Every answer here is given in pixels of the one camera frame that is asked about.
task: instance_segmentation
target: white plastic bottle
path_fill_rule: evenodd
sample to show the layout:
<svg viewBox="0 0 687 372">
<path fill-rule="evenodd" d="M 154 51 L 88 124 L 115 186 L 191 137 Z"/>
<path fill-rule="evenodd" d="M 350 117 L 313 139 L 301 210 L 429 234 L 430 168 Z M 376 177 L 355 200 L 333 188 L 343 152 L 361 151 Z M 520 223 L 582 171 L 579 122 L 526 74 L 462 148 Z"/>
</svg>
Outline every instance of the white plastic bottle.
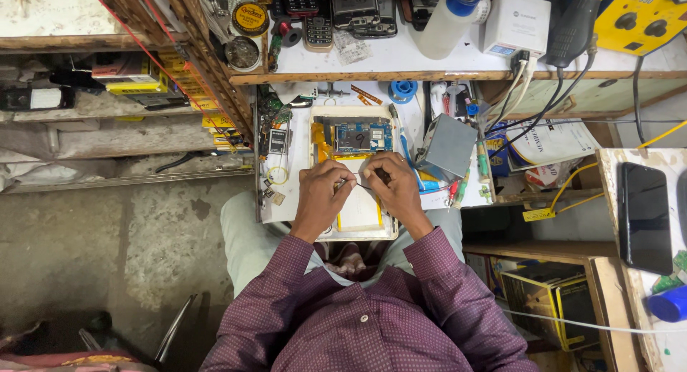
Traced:
<svg viewBox="0 0 687 372">
<path fill-rule="evenodd" d="M 427 58 L 444 59 L 451 54 L 460 37 L 470 28 L 477 15 L 479 0 L 439 0 L 418 49 Z"/>
</svg>

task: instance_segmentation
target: concrete floor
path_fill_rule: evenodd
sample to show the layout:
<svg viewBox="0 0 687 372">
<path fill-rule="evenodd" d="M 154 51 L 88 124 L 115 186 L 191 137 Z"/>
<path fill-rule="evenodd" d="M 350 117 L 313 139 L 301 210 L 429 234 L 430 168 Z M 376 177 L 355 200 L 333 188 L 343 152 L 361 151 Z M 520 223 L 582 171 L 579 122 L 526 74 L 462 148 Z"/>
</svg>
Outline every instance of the concrete floor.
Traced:
<svg viewBox="0 0 687 372">
<path fill-rule="evenodd" d="M 73 340 L 81 323 L 67 323 L 107 310 L 121 343 L 153 357 L 198 294 L 164 368 L 197 370 L 234 296 L 220 210 L 253 185 L 238 176 L 0 195 L 0 333 L 48 320 Z M 82 350 L 74 344 L 61 350 Z"/>
</svg>

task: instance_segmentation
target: polka dot shirt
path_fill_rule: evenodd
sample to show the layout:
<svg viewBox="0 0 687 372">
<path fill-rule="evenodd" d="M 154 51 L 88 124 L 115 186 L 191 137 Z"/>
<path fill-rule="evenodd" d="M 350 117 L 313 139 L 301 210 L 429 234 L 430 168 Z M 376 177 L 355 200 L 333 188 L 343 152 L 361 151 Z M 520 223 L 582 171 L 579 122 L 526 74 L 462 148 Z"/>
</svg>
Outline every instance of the polka dot shirt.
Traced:
<svg viewBox="0 0 687 372">
<path fill-rule="evenodd" d="M 415 276 L 384 269 L 363 289 L 286 236 L 234 300 L 201 371 L 537 371 L 492 293 L 440 227 L 404 249 Z"/>
</svg>

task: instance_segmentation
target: man's left hand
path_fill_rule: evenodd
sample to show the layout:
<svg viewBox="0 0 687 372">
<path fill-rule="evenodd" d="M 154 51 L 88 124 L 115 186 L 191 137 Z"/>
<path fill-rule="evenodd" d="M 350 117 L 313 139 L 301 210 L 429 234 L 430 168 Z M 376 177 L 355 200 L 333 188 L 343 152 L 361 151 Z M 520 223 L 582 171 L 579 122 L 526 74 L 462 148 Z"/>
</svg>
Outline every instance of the man's left hand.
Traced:
<svg viewBox="0 0 687 372">
<path fill-rule="evenodd" d="M 298 211 L 290 235 L 312 244 L 332 225 L 357 181 L 345 165 L 334 160 L 326 160 L 312 169 L 302 169 L 299 179 Z M 346 183 L 335 193 L 335 184 L 344 180 Z"/>
</svg>

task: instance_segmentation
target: gray trousers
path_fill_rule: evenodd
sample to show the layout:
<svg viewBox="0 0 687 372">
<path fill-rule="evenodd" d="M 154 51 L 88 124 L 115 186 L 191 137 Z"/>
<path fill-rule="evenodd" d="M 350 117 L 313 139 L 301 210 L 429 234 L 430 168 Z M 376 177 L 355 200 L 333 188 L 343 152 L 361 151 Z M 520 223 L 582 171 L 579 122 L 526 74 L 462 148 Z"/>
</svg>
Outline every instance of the gray trousers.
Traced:
<svg viewBox="0 0 687 372">
<path fill-rule="evenodd" d="M 260 275 L 267 267 L 267 263 L 277 250 L 282 238 L 288 234 L 288 228 L 281 223 L 259 224 L 255 222 L 255 193 L 242 192 L 227 201 L 222 208 L 221 224 L 227 254 L 227 270 L 234 283 L 234 297 L 241 293 L 248 282 Z M 460 261 L 465 262 L 462 253 L 462 222 L 460 210 L 446 209 L 428 210 L 425 212 L 434 226 L 439 226 L 449 240 L 453 251 Z M 387 266 L 397 268 L 415 275 L 405 258 L 403 249 L 413 244 L 405 227 L 399 230 L 399 237 L 391 243 L 382 255 L 377 272 L 364 282 L 363 288 L 374 284 Z M 317 253 L 313 252 L 305 273 L 324 266 L 324 262 Z M 353 281 L 344 279 L 329 269 L 331 277 L 343 286 L 352 285 Z"/>
</svg>

